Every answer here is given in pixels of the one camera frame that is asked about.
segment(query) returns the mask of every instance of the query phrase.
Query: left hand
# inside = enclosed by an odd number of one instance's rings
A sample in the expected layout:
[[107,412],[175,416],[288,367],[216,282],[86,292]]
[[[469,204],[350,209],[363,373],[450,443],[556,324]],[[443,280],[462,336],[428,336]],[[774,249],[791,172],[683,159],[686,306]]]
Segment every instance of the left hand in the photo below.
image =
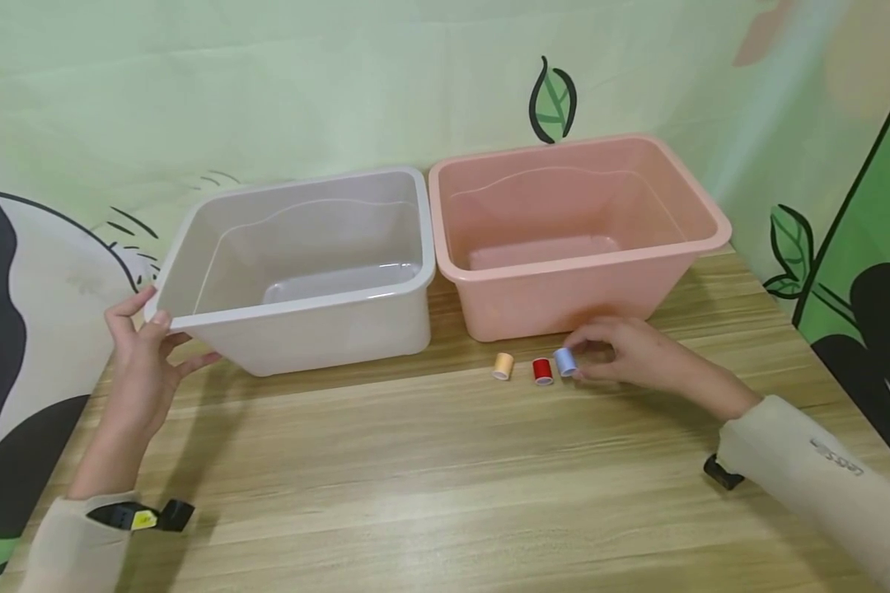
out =
[[132,437],[151,439],[162,428],[181,380],[220,360],[216,352],[171,364],[166,358],[176,346],[190,341],[188,334],[168,335],[171,317],[158,311],[149,323],[135,330],[132,317],[152,298],[156,288],[112,306],[105,322],[115,341],[115,379],[102,426]]

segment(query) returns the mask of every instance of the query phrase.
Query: black buckle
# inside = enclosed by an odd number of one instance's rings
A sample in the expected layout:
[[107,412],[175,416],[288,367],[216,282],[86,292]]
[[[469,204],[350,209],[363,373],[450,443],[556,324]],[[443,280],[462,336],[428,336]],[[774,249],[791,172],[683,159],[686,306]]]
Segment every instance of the black buckle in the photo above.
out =
[[727,489],[727,491],[733,491],[736,486],[745,481],[744,475],[729,474],[725,469],[722,469],[722,466],[719,465],[718,455],[716,454],[713,454],[705,461],[702,470],[713,480],[719,482],[719,485],[722,488]]
[[117,530],[162,530],[179,533],[185,530],[193,514],[193,506],[172,498],[162,508],[162,512],[137,502],[126,501],[94,508],[87,516]]

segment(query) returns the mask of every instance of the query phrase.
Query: pink plastic bin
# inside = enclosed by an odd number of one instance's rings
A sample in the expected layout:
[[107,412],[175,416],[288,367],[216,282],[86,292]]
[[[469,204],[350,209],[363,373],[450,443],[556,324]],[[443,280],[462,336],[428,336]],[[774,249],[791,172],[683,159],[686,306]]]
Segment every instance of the pink plastic bin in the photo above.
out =
[[451,158],[429,189],[438,267],[479,342],[649,318],[732,235],[669,147],[645,136]]

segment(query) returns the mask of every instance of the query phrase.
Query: bin bottom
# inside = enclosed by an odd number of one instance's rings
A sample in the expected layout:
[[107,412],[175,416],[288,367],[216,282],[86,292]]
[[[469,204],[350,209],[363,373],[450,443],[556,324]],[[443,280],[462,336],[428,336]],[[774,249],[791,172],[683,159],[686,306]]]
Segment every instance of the bin bottom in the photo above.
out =
[[264,291],[264,305],[393,286],[408,282],[419,269],[419,264],[414,262],[396,262],[293,276],[271,283]]
[[557,237],[474,250],[469,254],[469,265],[471,269],[506,268],[585,255],[611,254],[619,250],[620,244],[611,236]]

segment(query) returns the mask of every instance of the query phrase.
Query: beige sleeve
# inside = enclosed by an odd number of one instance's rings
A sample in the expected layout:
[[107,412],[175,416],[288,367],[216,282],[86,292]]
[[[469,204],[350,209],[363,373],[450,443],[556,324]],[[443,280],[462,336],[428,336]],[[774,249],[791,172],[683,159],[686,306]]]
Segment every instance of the beige sleeve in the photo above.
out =
[[35,532],[21,593],[112,593],[119,583],[130,532],[86,517],[94,508],[138,499],[135,493],[59,498]]
[[890,591],[890,482],[806,414],[769,395],[722,427],[719,464],[812,521]]

